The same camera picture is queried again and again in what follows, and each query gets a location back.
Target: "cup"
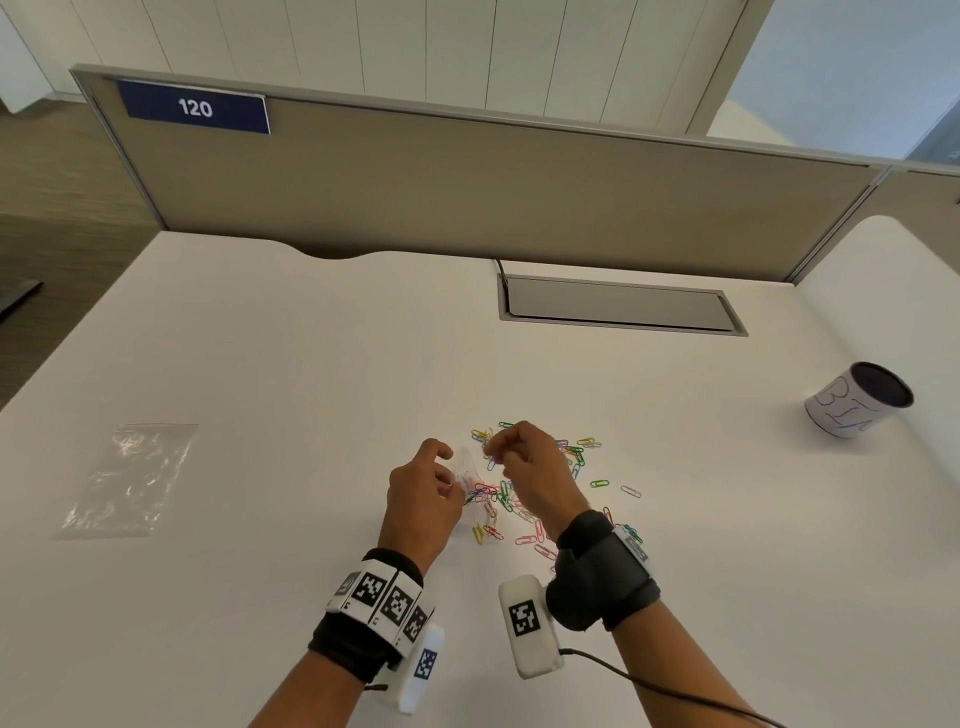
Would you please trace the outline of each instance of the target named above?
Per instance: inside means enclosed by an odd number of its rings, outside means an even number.
[[[879,364],[858,361],[804,406],[821,429],[851,439],[913,404],[904,381]]]

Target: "pile of paper clips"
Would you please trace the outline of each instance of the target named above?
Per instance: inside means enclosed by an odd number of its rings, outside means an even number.
[[[512,424],[499,423],[499,426],[504,428],[510,427]],[[493,436],[493,430],[492,428],[488,428],[487,430],[474,429],[470,435],[480,443],[481,446],[484,446]],[[587,459],[584,457],[585,451],[603,446],[603,443],[597,442],[596,438],[593,437],[585,437],[577,440],[576,445],[570,445],[569,440],[557,440],[555,442],[560,452],[566,455],[566,464],[570,468],[570,473],[574,479],[576,479],[577,475],[580,474],[580,470],[587,464]],[[486,454],[484,455],[484,459],[487,460],[488,472],[492,471],[495,465],[493,459]],[[609,480],[592,480],[590,482],[590,488],[603,488],[608,485],[610,485]],[[626,485],[621,485],[620,490],[629,496],[637,498],[642,496],[640,491]],[[473,538],[476,539],[478,545],[482,546],[487,539],[495,539],[496,541],[505,540],[504,535],[497,530],[496,527],[497,515],[500,510],[504,510],[528,522],[534,529],[533,533],[516,538],[514,544],[517,546],[533,546],[534,550],[540,556],[550,561],[557,560],[556,551],[546,545],[549,539],[543,529],[543,523],[523,507],[523,504],[514,493],[514,484],[510,480],[501,480],[498,486],[477,483],[474,489],[467,493],[467,503],[483,504],[484,511],[486,512],[485,522],[477,523],[473,527]],[[604,506],[603,513],[611,525],[615,525],[610,508]],[[624,525],[624,528],[626,528],[639,543],[643,543],[643,540],[640,539],[636,531],[630,526]]]

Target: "black cable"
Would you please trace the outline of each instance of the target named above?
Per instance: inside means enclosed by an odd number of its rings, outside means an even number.
[[[510,288],[507,287],[507,274],[503,272],[503,263],[500,262],[500,258],[494,258],[493,262],[496,263],[496,267],[500,269],[500,282],[503,284],[503,310],[505,310],[508,315],[511,315]]]
[[[766,723],[767,725],[772,725],[774,728],[786,728],[783,723],[777,723],[775,720],[769,717],[764,717],[759,713],[754,713],[753,711],[744,710],[743,708],[737,708],[733,705],[728,705],[727,703],[722,703],[719,700],[711,700],[708,697],[700,697],[699,695],[691,695],[686,692],[674,691],[669,688],[662,688],[659,685],[654,685],[653,683],[648,683],[646,680],[641,680],[638,677],[634,677],[628,672],[624,672],[622,669],[614,667],[610,663],[605,663],[599,657],[594,657],[591,654],[586,652],[581,652],[579,649],[573,649],[572,647],[564,647],[560,650],[562,655],[580,655],[580,657],[586,657],[588,660],[592,660],[597,665],[602,665],[606,669],[612,670],[620,677],[625,677],[628,680],[633,681],[637,685],[641,686],[645,690],[650,692],[658,692],[661,695],[666,695],[667,697],[676,698],[677,700],[685,700],[688,703],[695,703],[696,705],[703,705],[706,708],[712,708],[715,711],[723,711],[725,713],[732,713],[735,716],[748,717],[753,720],[759,720],[760,722]]]

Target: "desk surface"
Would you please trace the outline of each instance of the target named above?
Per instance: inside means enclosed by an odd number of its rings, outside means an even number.
[[[603,442],[585,475],[643,499],[592,502],[639,529],[665,600],[758,710],[960,715],[960,498],[901,422],[851,443],[807,420],[849,357],[791,286],[508,272],[722,288],[750,336],[503,322],[488,260],[161,233],[0,413],[0,724],[244,725],[373,543],[389,470],[426,436],[473,446],[523,417]],[[131,422],[199,424],[155,533],[51,540]],[[353,724],[643,724],[586,661],[516,676],[496,586],[548,568],[458,527],[428,576],[447,645],[425,704],[405,719],[365,697]],[[616,659],[599,627],[561,635]]]

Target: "blue sign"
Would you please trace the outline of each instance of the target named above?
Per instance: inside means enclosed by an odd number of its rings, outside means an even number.
[[[267,101],[257,94],[122,79],[117,80],[117,89],[134,119],[270,133]]]

